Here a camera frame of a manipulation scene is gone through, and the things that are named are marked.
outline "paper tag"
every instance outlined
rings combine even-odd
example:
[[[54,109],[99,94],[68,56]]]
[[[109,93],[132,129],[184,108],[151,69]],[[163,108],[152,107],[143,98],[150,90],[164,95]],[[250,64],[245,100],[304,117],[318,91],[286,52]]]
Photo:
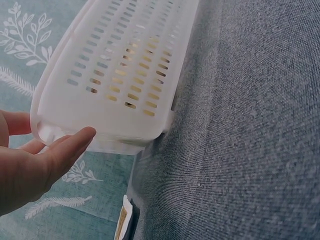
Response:
[[[133,214],[133,207],[128,200],[128,196],[124,195],[120,216],[116,226],[114,240],[128,239],[132,214]]]

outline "hand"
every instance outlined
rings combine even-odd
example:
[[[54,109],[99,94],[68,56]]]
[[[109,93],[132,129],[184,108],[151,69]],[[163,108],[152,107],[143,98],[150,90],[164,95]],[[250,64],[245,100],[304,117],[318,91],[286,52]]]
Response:
[[[0,216],[39,199],[73,166],[96,131],[86,127],[73,136],[45,145],[34,140],[11,149],[9,136],[29,134],[29,114],[0,110]]]

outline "leaf print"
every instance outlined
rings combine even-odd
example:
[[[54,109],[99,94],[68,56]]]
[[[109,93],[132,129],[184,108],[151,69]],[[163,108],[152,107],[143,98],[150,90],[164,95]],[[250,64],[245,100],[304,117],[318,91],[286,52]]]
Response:
[[[42,55],[44,56],[44,58],[48,60],[48,52],[44,46],[41,46],[41,52],[42,52]]]
[[[14,45],[15,45],[15,42],[14,42],[14,41],[11,42],[10,44],[8,44],[8,45],[5,47],[4,52],[10,51],[10,50],[14,47]]]
[[[27,24],[29,24],[33,19],[34,19],[34,14],[31,14],[28,18],[27,18],[27,20],[25,21],[25,23],[24,23],[24,25],[27,25]]]
[[[17,59],[27,59],[31,57],[31,55],[27,52],[19,52],[14,55]]]
[[[13,29],[10,30],[9,33],[12,34],[12,35],[18,35],[18,32],[16,30],[13,30]]]
[[[69,183],[69,182],[74,182],[78,183],[82,181],[82,184],[86,184],[89,181],[99,181],[103,182],[102,180],[96,179],[94,176],[94,173],[89,170],[85,171],[85,175],[83,174],[83,170],[86,166],[85,161],[81,161],[80,166],[78,165],[79,160],[72,166],[69,172],[65,174],[65,177],[62,178],[62,181]]]
[[[38,213],[42,212],[47,208],[54,208],[54,207],[68,207],[68,208],[75,208],[81,205],[84,205],[86,201],[90,200],[92,196],[88,196],[87,198],[83,197],[49,197],[40,200],[39,202],[35,203],[32,207],[30,207],[25,212],[25,219],[31,219]]]
[[[17,50],[10,50],[8,51],[6,54],[10,55],[10,54],[15,54],[17,53],[18,51]]]
[[[47,40],[50,37],[50,35],[51,35],[51,30],[44,33],[40,38],[39,44]]]
[[[28,34],[28,35],[26,36],[26,39],[27,39],[28,43],[30,43],[31,45],[34,45],[34,44],[35,44],[34,36],[32,36],[31,34]]]
[[[9,42],[9,40],[2,40],[0,41],[0,46],[4,46]]]
[[[49,49],[42,46],[42,44],[50,37],[52,31],[42,31],[42,29],[45,29],[51,24],[52,18],[47,19],[47,14],[43,13],[38,18],[36,24],[32,22],[35,15],[28,15],[28,13],[22,14],[20,8],[21,5],[18,4],[17,7],[13,6],[13,8],[8,10],[13,17],[8,17],[7,21],[3,22],[7,28],[5,28],[4,31],[0,31],[0,35],[6,39],[0,41],[0,46],[5,46],[4,52],[14,54],[18,59],[32,58],[27,61],[27,66],[38,63],[47,64],[53,49],[52,46]],[[31,31],[28,34],[24,34],[24,29],[28,24],[30,24]],[[19,49],[12,50],[16,43],[19,44]]]
[[[83,171],[83,169],[85,168],[85,161],[82,161],[81,164],[80,164],[80,169],[81,169],[81,172]]]
[[[37,25],[35,25],[34,23],[31,23],[30,27],[31,27],[32,32],[34,32],[36,34],[37,33]]]
[[[44,28],[48,27],[51,22],[52,22],[52,18],[50,18],[47,21],[45,21],[41,28],[44,29]]]
[[[16,89],[25,96],[32,97],[35,92],[35,87],[30,82],[24,81],[21,77],[14,74],[8,68],[0,66],[0,81]]]
[[[48,47],[48,55],[49,55],[49,58],[50,58],[51,55],[52,55],[52,46]]]
[[[30,60],[30,61],[28,61],[25,65],[27,65],[27,66],[32,66],[32,65],[35,65],[35,64],[37,64],[37,63],[38,63],[37,60]]]
[[[39,20],[38,20],[39,27],[41,27],[41,25],[45,22],[46,18],[47,18],[47,14],[46,14],[46,13],[43,13],[43,14],[41,15],[41,17],[39,18]]]
[[[26,48],[23,45],[17,45],[17,46],[15,46],[15,49],[17,49],[18,51],[23,51]]]
[[[23,15],[22,22],[25,23],[25,22],[27,21],[27,18],[28,18],[28,14],[25,13],[25,14]]]

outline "gray upholstery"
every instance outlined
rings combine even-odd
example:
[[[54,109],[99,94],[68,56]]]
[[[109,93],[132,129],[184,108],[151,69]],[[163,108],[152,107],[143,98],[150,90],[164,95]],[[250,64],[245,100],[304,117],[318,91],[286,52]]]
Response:
[[[133,239],[320,239],[320,1],[200,0],[181,80]]]

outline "white plastic basket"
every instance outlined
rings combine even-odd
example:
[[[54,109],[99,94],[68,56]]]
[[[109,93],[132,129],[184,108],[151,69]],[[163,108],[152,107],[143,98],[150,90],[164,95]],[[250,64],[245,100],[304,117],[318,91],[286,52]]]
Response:
[[[50,145],[92,126],[94,152],[134,155],[168,130],[199,0],[89,0],[58,44],[31,105]]]

